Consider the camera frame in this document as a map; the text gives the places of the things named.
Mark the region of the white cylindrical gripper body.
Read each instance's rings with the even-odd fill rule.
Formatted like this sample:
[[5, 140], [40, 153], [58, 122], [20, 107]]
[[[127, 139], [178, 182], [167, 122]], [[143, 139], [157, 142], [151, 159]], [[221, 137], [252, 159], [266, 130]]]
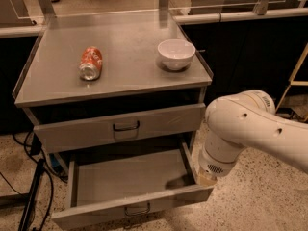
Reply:
[[199, 152], [199, 172], [215, 177], [228, 175], [245, 147], [227, 141], [209, 131]]

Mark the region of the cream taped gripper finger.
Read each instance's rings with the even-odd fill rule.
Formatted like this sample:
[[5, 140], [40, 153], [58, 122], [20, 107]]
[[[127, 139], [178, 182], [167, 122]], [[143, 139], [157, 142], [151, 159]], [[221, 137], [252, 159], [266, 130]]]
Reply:
[[217, 182], [217, 178], [200, 168], [197, 173], [197, 183], [204, 187], [214, 186]]

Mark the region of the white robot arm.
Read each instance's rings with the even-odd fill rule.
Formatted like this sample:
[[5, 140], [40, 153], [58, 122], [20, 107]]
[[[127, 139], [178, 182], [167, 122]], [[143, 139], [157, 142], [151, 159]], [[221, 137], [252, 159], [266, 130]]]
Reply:
[[209, 131], [199, 152], [198, 184], [209, 186], [227, 175], [249, 147], [308, 173], [308, 125], [277, 116], [265, 92], [217, 98], [207, 106], [205, 121]]

